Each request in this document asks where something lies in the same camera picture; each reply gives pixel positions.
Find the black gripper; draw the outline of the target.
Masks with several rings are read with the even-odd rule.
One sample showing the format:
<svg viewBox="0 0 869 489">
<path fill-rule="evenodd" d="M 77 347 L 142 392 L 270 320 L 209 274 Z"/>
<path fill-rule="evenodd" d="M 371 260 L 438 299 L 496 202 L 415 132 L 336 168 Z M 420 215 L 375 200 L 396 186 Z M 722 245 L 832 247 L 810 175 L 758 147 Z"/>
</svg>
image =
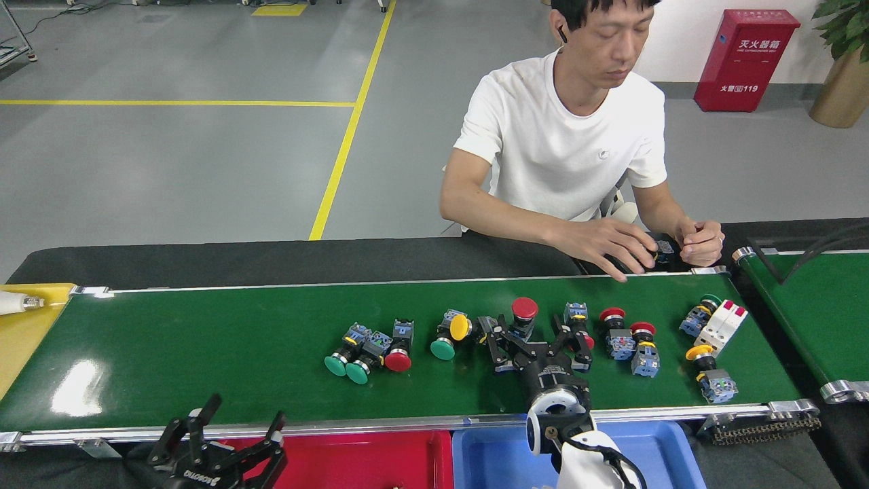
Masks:
<svg viewBox="0 0 869 489">
<path fill-rule="evenodd" d="M 509 331 L 503 314 L 497 319 L 478 316 L 476 323 L 482 330 L 480 344 L 486 344 L 497 374 L 515 371 L 513 359 L 519 354 L 519 377 L 528 408 L 590 408 L 589 383 L 574 375 L 574 371 L 587 374 L 593 364 L 595 340 L 587 328 L 587 314 L 570 315 L 566 320 L 553 314 L 555 341 L 549 346 L 528 346 Z M 563 353 L 565 347 L 573 352 L 572 358 Z"/>
<path fill-rule="evenodd" d="M 261 442 L 236 452 L 236 457 L 223 456 L 223 446 L 204 438 L 204 427 L 220 408 L 221 396 L 212 394 L 204 407 L 194 409 L 187 417 L 173 418 L 149 455 L 149 464 L 159 470 L 171 471 L 164 488 L 264 488 L 274 486 L 288 461 L 282 448 L 286 415 L 278 411 L 269 431 Z M 177 456 L 184 436 L 189 436 L 187 456 Z M 258 475 L 244 476 L 267 461 Z"/>
</svg>

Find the person's right hand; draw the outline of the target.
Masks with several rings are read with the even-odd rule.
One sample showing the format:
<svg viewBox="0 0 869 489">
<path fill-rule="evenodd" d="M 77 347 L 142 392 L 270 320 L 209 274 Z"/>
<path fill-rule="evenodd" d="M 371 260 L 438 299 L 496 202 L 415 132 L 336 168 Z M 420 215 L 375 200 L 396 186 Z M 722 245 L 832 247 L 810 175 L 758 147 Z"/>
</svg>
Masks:
<svg viewBox="0 0 869 489">
<path fill-rule="evenodd" d="M 624 283 L 627 273 L 612 259 L 618 260 L 630 274 L 644 274 L 655 265 L 657 244 L 639 226 L 615 219 L 587 222 L 567 221 L 559 225 L 553 247 L 574 259 L 598 266 L 614 280 Z"/>
</svg>

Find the person's left hand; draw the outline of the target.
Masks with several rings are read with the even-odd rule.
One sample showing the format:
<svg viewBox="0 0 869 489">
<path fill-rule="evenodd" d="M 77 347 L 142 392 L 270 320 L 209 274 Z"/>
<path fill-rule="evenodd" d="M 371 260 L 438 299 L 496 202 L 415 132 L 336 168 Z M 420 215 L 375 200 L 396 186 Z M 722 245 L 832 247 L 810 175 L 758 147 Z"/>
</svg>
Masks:
<svg viewBox="0 0 869 489">
<path fill-rule="evenodd" d="M 721 259 L 725 234 L 717 221 L 683 216 L 676 225 L 676 238 L 682 248 L 680 259 L 690 266 L 705 268 Z"/>
</svg>

